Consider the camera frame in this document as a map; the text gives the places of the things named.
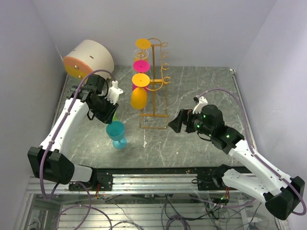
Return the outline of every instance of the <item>metal hook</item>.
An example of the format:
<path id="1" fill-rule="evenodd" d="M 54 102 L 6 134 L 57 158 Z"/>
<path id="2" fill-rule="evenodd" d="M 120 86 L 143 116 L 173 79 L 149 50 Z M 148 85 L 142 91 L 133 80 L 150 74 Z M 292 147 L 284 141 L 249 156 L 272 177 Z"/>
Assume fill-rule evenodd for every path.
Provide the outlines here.
<path id="1" fill-rule="evenodd" d="M 162 46 L 162 47 L 167 47 L 167 46 L 168 46 L 168 42 L 163 42 L 163 43 L 161 43 L 161 46 Z"/>
<path id="2" fill-rule="evenodd" d="M 163 52 L 162 54 L 161 54 L 161 57 L 163 57 L 163 58 L 167 58 L 168 57 L 168 55 L 164 55 L 164 54 L 168 54 L 168 52 L 167 51 L 165 51 L 165 52 Z"/>
<path id="3" fill-rule="evenodd" d="M 162 66 L 161 66 L 161 68 L 163 69 L 163 70 L 168 70 L 169 69 L 169 67 L 164 67 L 164 66 L 168 66 L 169 64 L 168 63 L 165 63 L 165 64 L 163 64 Z"/>
<path id="4" fill-rule="evenodd" d="M 170 77 L 163 78 L 163 84 L 168 84 L 170 82 L 171 82 L 171 78 Z"/>

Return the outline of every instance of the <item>metal frame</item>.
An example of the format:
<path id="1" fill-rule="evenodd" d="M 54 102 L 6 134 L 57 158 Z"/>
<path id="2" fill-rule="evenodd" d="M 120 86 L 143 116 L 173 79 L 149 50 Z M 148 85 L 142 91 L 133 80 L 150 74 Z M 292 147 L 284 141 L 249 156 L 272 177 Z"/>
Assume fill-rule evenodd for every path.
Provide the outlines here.
<path id="1" fill-rule="evenodd" d="M 232 71 L 232 78 L 235 83 L 237 93 L 239 96 L 240 101 L 242 102 L 242 97 L 241 94 L 238 90 L 238 85 L 236 82 L 236 77 L 235 77 L 235 72 Z M 63 92 L 65 89 L 65 85 L 67 83 L 67 79 L 65 80 L 65 84 L 63 87 L 63 91 L 61 93 L 60 101 L 61 98 L 63 97 Z M 57 107 L 57 111 L 55 113 L 55 119 L 54 123 L 57 118 L 57 114 L 59 113 L 59 106 L 60 106 L 60 101 Z M 247 119 L 248 123 L 248 129 L 250 131 L 250 135 L 254 144 L 255 149 L 257 149 L 255 140 L 253 137 L 253 134 L 251 132 L 250 124 Z M 196 184 L 190 183 L 192 179 L 197 179 L 198 174 L 193 173 L 192 171 L 188 172 L 187 168 L 177 168 L 179 170 L 178 173 L 182 174 L 162 174 L 165 173 L 166 171 L 169 171 L 173 168 L 160 168 L 160 169 L 105 169 L 108 170 L 112 173 L 113 176 L 113 187 L 112 191 L 105 191 L 101 192 L 102 194 L 105 195 L 117 195 L 117 194 L 180 194 L 180 193 L 199 193 L 199 194 L 222 194 L 224 193 L 224 190 L 205 190 L 205 191 L 199 191 L 198 186 Z M 123 170 L 127 170 L 126 172 L 128 174 L 122 174 L 119 173 L 119 171 L 123 172 Z M 152 173 L 151 170 L 160 170 L 159 172 L 154 172 L 155 174 L 149 174 L 144 173 L 144 171 L 149 170 L 150 173 Z M 131 187 L 128 187 L 126 185 L 127 181 L 134 180 L 133 183 L 134 185 Z M 50 194 L 52 188 L 54 187 L 55 183 L 53 182 L 48 182 L 45 181 L 45 188 L 46 188 L 46 193 Z M 68 190 L 68 184 L 67 185 L 59 185 L 56 194 L 57 195 L 86 195 L 85 191 L 69 191 Z M 233 194 L 238 194 L 240 193 L 238 190 L 232 190 L 231 193 Z M 14 229 L 15 230 L 24 230 L 25 225 L 29 221 L 31 210 L 33 208 L 33 203 L 35 200 L 36 195 L 41 194 L 40 190 L 40 185 L 39 185 L 39 179 L 31 177 L 28 188 L 26 190 L 26 194 L 24 196 L 24 200 L 18 215 L 17 222 L 15 224 Z M 280 221 L 277 220 L 278 226 L 281 230 L 289 230 L 289 226 L 287 221 Z"/>
<path id="2" fill-rule="evenodd" d="M 159 43 L 158 44 L 151 44 L 151 48 L 152 48 L 152 56 L 153 56 L 153 79 L 150 79 L 149 84 L 152 85 L 152 88 L 149 89 L 147 88 L 149 91 L 151 91 L 153 93 L 153 113 L 152 114 L 148 114 L 148 113 L 144 113 L 144 109 L 140 110 L 140 128 L 157 128 L 157 129 L 167 129 L 168 126 L 168 114 L 167 114 L 167 84 L 169 83 L 169 81 L 165 81 L 165 79 L 170 79 L 170 77 L 163 77 L 163 71 L 164 70 L 168 70 L 168 63 L 163 64 L 162 60 L 163 58 L 166 58 L 166 54 L 168 54 L 168 52 L 162 52 L 162 48 L 163 47 L 167 47 L 168 46 L 168 42 L 161 42 L 159 39 L 157 38 L 150 38 L 148 40 L 156 40 Z M 156 74 L 155 74 L 155 47 L 160 47 L 160 57 L 161 57 L 161 79 L 156 79 Z M 159 89 L 161 89 L 163 87 L 163 85 L 166 85 L 165 87 L 165 114 L 156 114 L 155 111 L 155 93 L 156 91 L 158 91 Z M 142 126 L 142 118 L 143 117 L 160 117 L 160 118 L 166 118 L 166 125 L 164 127 L 151 127 L 151 126 Z"/>

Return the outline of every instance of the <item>white cylindrical container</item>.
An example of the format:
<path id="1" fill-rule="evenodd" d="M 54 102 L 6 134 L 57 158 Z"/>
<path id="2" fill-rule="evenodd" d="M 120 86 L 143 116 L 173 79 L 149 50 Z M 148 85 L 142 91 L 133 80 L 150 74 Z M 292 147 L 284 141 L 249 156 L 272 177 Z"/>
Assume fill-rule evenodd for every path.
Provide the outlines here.
<path id="1" fill-rule="evenodd" d="M 110 52 L 98 42 L 82 41 L 64 59 L 67 73 L 73 77 L 83 79 L 90 72 L 97 69 L 114 70 L 114 61 Z M 97 72 L 104 79 L 109 77 L 105 72 Z"/>

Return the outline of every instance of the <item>yellow disc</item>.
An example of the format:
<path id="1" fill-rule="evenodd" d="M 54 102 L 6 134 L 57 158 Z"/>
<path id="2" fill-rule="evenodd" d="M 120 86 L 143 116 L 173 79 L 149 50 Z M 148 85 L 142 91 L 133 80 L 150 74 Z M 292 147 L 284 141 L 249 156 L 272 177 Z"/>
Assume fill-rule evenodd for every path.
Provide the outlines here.
<path id="1" fill-rule="evenodd" d="M 137 73 L 132 77 L 132 83 L 137 87 L 145 87 L 149 82 L 149 77 L 144 73 Z"/>
<path id="2" fill-rule="evenodd" d="M 131 94 L 130 104 L 135 109 L 143 109 L 147 104 L 147 92 L 144 88 L 138 87 Z"/>
<path id="3" fill-rule="evenodd" d="M 135 45 L 139 49 L 149 49 L 150 48 L 150 41 L 145 38 L 140 38 L 136 40 Z"/>

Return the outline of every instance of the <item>white bracket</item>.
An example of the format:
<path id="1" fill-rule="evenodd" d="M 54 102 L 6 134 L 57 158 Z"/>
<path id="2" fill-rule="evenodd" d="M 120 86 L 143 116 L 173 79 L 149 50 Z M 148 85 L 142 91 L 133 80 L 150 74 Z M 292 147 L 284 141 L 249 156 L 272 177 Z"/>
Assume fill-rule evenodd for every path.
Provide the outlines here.
<path id="1" fill-rule="evenodd" d="M 109 93 L 106 96 L 106 99 L 112 104 L 116 104 L 119 95 L 121 95 L 124 91 L 118 87 L 118 81 L 112 81 L 112 87 L 109 88 Z"/>
<path id="2" fill-rule="evenodd" d="M 208 101 L 205 97 L 200 97 L 198 104 L 193 109 L 193 114 L 199 114 L 201 109 L 208 104 Z"/>

